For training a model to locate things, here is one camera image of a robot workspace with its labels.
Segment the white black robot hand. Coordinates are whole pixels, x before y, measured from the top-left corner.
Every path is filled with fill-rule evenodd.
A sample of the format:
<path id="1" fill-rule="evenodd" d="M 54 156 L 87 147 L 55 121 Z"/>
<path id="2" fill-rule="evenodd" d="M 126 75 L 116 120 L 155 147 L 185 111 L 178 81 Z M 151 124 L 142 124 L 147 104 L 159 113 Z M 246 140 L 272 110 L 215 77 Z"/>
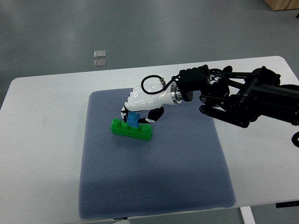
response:
<path id="1" fill-rule="evenodd" d="M 180 104 L 183 100 L 175 83 L 162 90 L 162 84 L 137 86 L 132 89 L 121 109 L 121 117 L 127 121 L 129 112 L 148 111 L 148 115 L 138 120 L 139 123 L 154 123 L 164 114 L 163 105 Z"/>

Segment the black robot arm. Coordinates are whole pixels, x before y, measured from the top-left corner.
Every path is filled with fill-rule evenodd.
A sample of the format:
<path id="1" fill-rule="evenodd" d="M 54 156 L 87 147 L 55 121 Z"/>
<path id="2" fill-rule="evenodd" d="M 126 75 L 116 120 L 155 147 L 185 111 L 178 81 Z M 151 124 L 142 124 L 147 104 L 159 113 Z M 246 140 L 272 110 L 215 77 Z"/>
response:
<path id="1" fill-rule="evenodd" d="M 261 115 L 299 124 L 299 87 L 280 83 L 280 75 L 266 67 L 252 72 L 234 72 L 231 66 L 210 69 L 207 65 L 181 70 L 168 83 L 159 78 L 165 91 L 171 85 L 175 99 L 190 102 L 200 91 L 202 114 L 247 128 Z"/>

